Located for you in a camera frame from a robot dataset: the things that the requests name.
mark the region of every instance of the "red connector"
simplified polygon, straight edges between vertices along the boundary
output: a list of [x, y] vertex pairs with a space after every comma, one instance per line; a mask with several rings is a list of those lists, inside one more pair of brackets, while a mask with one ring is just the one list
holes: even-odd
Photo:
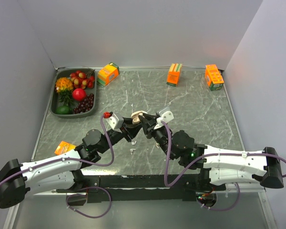
[[103, 116], [104, 116], [104, 118], [110, 118], [111, 117], [111, 115], [112, 115], [112, 112], [105, 112], [104, 114], [103, 114]]

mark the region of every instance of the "gray marble surface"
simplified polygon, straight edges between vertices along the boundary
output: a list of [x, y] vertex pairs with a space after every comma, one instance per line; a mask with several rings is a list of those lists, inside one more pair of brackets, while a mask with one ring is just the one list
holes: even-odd
[[[169, 123], [173, 132], [184, 130], [196, 142], [215, 147], [242, 150], [233, 115], [224, 89], [210, 91], [204, 70], [184, 70], [177, 87], [166, 84], [168, 70], [123, 71], [108, 86], [97, 89], [97, 107], [92, 116], [60, 119], [47, 112], [34, 160], [55, 156], [60, 141], [75, 145], [90, 129], [101, 130], [100, 116], [105, 111], [119, 112], [129, 117], [138, 110], [154, 114], [169, 105], [175, 119]], [[88, 167], [85, 175], [163, 174], [165, 154], [146, 139], [141, 131], [135, 146], [126, 140], [114, 148], [115, 161], [110, 167]], [[111, 160], [109, 151], [99, 163]], [[180, 173], [178, 161], [170, 162], [170, 173]]]

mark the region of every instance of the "plastic container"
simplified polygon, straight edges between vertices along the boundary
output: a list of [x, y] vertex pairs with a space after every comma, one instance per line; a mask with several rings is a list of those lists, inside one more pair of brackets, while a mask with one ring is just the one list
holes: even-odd
[[[52, 87], [53, 90], [52, 90], [52, 95], [51, 95], [51, 105], [50, 105], [50, 111], [51, 113], [56, 116], [56, 117], [59, 117], [59, 118], [82, 118], [82, 117], [87, 117], [87, 116], [90, 116], [93, 114], [94, 112], [94, 108], [96, 106], [95, 104], [95, 98], [96, 98], [96, 81], [94, 82], [94, 87], [93, 88], [86, 88], [85, 89], [85, 92], [87, 94], [90, 94], [90, 93], [93, 93], [94, 94], [94, 101], [93, 101], [93, 107], [91, 108], [90, 111], [88, 112], [84, 112], [84, 113], [81, 113], [81, 114], [56, 114], [55, 111], [58, 107], [62, 106], [63, 104], [59, 102], [59, 95], [56, 93], [55, 91], [55, 83], [56, 81], [59, 79], [59, 78], [62, 78], [62, 77], [67, 77], [69, 78], [70, 77], [70, 74], [71, 73], [74, 73], [76, 72], [77, 70], [80, 70], [82, 71], [83, 73], [87, 73], [89, 72], [91, 69], [89, 68], [74, 68], [74, 69], [66, 69], [66, 70], [63, 70], [59, 73], [57, 73], [56, 77], [55, 77], [55, 80], [54, 80], [54, 86]], [[73, 106], [71, 106], [71, 108], [75, 108], [77, 107], [78, 105], [78, 102], [77, 101], [74, 101], [74, 104]]]

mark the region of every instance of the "robotic arm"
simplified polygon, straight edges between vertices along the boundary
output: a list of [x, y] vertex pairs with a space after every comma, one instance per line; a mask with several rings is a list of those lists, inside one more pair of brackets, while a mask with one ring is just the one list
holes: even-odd
[[0, 171], [0, 208], [9, 208], [27, 196], [44, 191], [78, 191], [84, 187], [81, 169], [95, 165], [101, 159], [99, 153], [106, 152], [110, 144], [114, 145], [123, 138], [131, 142], [141, 128], [145, 136], [153, 138], [171, 160], [179, 158], [181, 166], [188, 167], [192, 163], [189, 169], [200, 169], [199, 184], [196, 183], [196, 186], [219, 187], [231, 182], [259, 182], [264, 187], [284, 187], [274, 148], [266, 147], [256, 152], [219, 149], [198, 144], [181, 130], [172, 136], [169, 152], [168, 133], [164, 125], [174, 116], [168, 107], [156, 115], [141, 112], [136, 118], [124, 118], [117, 113], [105, 113], [103, 117], [111, 126], [105, 134], [107, 136], [93, 129], [82, 139], [82, 144], [63, 155], [23, 164], [19, 164], [17, 159], [9, 161]]

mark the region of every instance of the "small carton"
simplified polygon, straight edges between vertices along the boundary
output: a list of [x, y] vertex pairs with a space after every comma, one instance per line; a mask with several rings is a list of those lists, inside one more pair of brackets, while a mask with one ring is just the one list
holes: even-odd
[[97, 83], [99, 86], [104, 87], [114, 80], [119, 74], [119, 66], [111, 62], [99, 71]]
[[219, 90], [224, 85], [224, 80], [215, 64], [205, 66], [205, 80], [211, 91]]
[[166, 84], [176, 87], [181, 74], [181, 70], [181, 63], [172, 63], [170, 70], [168, 71]]
[[58, 145], [58, 147], [55, 150], [55, 154], [56, 155], [60, 155], [60, 154], [64, 154], [72, 149], [75, 149], [75, 145], [72, 145], [70, 143], [61, 141], [60, 144]]

